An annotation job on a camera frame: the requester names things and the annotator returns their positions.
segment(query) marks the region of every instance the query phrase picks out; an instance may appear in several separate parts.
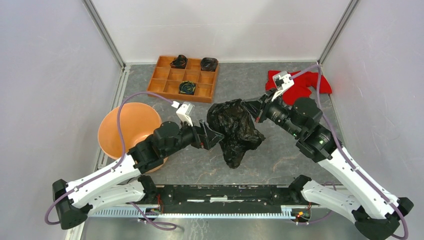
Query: wooden tray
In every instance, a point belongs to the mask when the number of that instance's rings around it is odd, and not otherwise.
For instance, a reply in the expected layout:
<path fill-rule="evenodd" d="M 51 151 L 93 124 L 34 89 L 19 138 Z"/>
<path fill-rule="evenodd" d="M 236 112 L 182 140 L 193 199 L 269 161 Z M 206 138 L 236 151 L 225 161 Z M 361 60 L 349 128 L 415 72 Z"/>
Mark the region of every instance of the wooden tray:
<path fill-rule="evenodd" d="M 168 99 L 188 102 L 212 103 L 220 65 L 215 71 L 201 71 L 199 58 L 188 58 L 185 69 L 171 68 L 170 63 L 176 56 L 160 56 L 154 68 L 147 91 Z M 194 95 L 180 94 L 181 82 L 196 84 Z"/>

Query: gray mat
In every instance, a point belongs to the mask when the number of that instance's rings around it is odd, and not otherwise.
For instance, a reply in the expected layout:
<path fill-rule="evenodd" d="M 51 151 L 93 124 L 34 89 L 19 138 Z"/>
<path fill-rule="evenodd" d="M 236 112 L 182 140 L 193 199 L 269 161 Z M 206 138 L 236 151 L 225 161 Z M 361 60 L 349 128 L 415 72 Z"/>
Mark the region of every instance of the gray mat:
<path fill-rule="evenodd" d="M 233 99 L 250 99 L 265 92 L 268 70 L 294 72 L 310 66 L 311 62 L 267 62 L 267 63 L 221 63 L 217 78 L 214 103 Z M 124 97 L 146 91 L 154 65 L 133 65 L 130 69 Z M 169 103 L 149 96 L 137 96 L 132 102 L 152 106 L 162 121 L 179 123 L 175 108 Z M 327 94 L 321 95 L 324 113 L 338 130 L 336 116 Z M 211 106 L 209 103 L 194 102 L 191 117 L 198 125 L 200 119 L 206 120 Z M 223 158 L 219 145 L 212 150 L 187 148 L 173 154 L 158 171 L 151 173 L 156 184 L 280 184 L 288 185 L 300 174 L 309 176 L 317 182 L 335 181 L 330 173 L 304 157 L 295 146 L 296 140 L 269 120 L 255 124 L 265 135 L 265 141 L 257 150 L 247 151 L 241 165 L 230 169 Z"/>

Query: red fabric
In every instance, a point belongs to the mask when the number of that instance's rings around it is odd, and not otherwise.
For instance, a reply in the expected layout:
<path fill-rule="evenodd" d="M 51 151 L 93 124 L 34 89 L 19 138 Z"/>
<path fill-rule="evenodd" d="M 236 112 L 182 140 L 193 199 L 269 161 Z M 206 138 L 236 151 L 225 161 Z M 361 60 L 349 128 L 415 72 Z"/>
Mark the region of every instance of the red fabric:
<path fill-rule="evenodd" d="M 278 74 L 279 72 L 280 71 L 275 70 L 268 71 L 268 82 L 265 84 L 266 91 L 277 87 L 273 80 L 273 76 Z M 290 75 L 293 76 L 299 72 L 300 71 L 290 72 Z M 307 71 L 294 79 L 294 85 L 282 94 L 282 100 L 288 105 L 293 105 L 296 99 L 298 98 L 308 98 L 312 93 L 308 87 L 313 87 L 314 89 L 317 89 L 317 83 L 318 73 Z M 333 92 L 329 82 L 324 76 L 321 76 L 319 92 L 322 94 L 331 94 Z"/>

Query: white panel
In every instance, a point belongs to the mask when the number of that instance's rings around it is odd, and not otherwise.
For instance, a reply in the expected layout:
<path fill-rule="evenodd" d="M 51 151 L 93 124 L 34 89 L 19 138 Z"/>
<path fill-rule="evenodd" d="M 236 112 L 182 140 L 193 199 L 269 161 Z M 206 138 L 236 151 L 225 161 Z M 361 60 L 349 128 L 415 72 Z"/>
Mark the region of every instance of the white panel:
<path fill-rule="evenodd" d="M 424 234 L 423 9 L 420 0 L 361 1 L 324 63 L 350 154 L 415 203 L 409 239 Z"/>
<path fill-rule="evenodd" d="M 0 6 L 0 239 L 64 239 L 52 183 L 93 170 L 120 68 L 82 1 Z"/>
<path fill-rule="evenodd" d="M 159 55 L 316 60 L 349 0 L 94 0 L 129 63 Z"/>

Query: black plastic bag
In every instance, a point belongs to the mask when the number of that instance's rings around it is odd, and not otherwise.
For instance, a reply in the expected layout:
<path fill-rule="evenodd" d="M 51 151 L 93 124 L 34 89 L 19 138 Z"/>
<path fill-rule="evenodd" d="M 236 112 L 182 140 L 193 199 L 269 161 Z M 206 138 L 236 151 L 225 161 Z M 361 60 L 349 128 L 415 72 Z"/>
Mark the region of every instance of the black plastic bag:
<path fill-rule="evenodd" d="M 265 136 L 256 130 L 249 112 L 241 99 L 215 103 L 207 111 L 209 127 L 224 135 L 219 142 L 226 164 L 236 169 L 247 150 L 255 150 Z"/>

